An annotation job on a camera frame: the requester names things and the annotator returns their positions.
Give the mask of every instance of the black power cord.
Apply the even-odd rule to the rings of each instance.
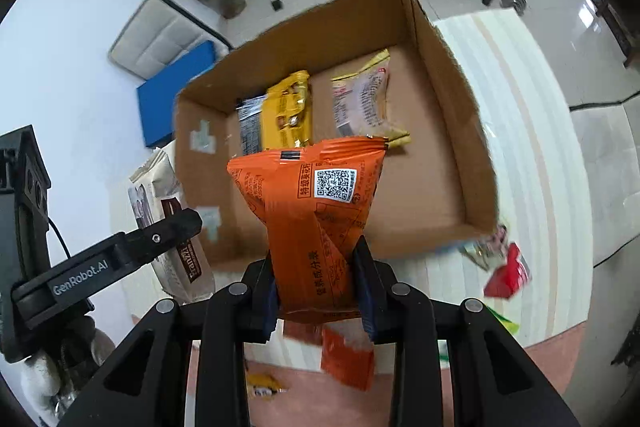
[[[58,230],[58,227],[56,226],[56,224],[51,220],[51,218],[49,217],[49,224],[51,225],[51,228],[53,229],[54,232],[56,232],[56,235],[58,236],[58,240],[60,241],[60,245],[62,245],[62,248],[65,250],[66,253],[66,258],[67,259],[71,259],[71,254],[69,254],[69,249],[66,247],[65,245],[65,240],[62,239],[62,235],[60,234],[60,230]]]

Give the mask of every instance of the red wrapper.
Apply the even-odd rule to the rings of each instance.
[[[495,269],[484,287],[484,296],[510,299],[529,279],[529,267],[520,255],[520,248],[511,243],[507,251],[507,264]]]

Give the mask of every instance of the red snack package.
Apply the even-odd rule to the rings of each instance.
[[[385,139],[353,136],[229,161],[227,171],[267,227],[281,318],[320,324],[359,316],[351,254],[385,152]]]
[[[373,344],[364,331],[362,341],[348,340],[346,337],[352,336],[348,322],[345,321],[347,330],[344,334],[340,334],[340,328],[334,330],[329,325],[322,328],[320,369],[344,385],[367,391],[373,382],[375,369]]]
[[[511,243],[507,251],[507,264],[495,269],[484,287],[484,296],[509,299],[529,279],[531,279],[529,267],[520,255],[520,248],[515,243]]]

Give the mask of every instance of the gloved hand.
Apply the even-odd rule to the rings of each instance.
[[[57,340],[24,360],[22,391],[49,427],[58,424],[113,349],[107,334],[85,315],[66,325]]]

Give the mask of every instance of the tape piece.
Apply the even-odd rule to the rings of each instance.
[[[219,206],[198,206],[196,212],[200,214],[202,228],[207,231],[207,239],[212,243],[218,241],[218,227],[222,225]]]
[[[216,153],[216,137],[209,134],[209,121],[200,120],[200,129],[191,131],[189,145],[192,151]]]

